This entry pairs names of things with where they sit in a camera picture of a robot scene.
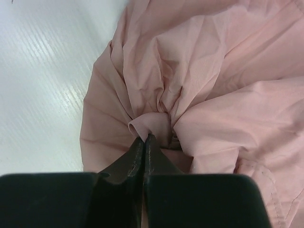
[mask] pink cloth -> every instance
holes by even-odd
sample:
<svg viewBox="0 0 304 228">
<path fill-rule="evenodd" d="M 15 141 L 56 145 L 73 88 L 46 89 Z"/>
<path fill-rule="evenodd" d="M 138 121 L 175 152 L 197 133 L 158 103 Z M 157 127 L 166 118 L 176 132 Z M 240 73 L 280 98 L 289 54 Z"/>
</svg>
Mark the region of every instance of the pink cloth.
<svg viewBox="0 0 304 228">
<path fill-rule="evenodd" d="M 94 64 L 84 170 L 148 133 L 184 171 L 252 177 L 273 227 L 303 228 L 304 1 L 132 0 Z"/>
</svg>

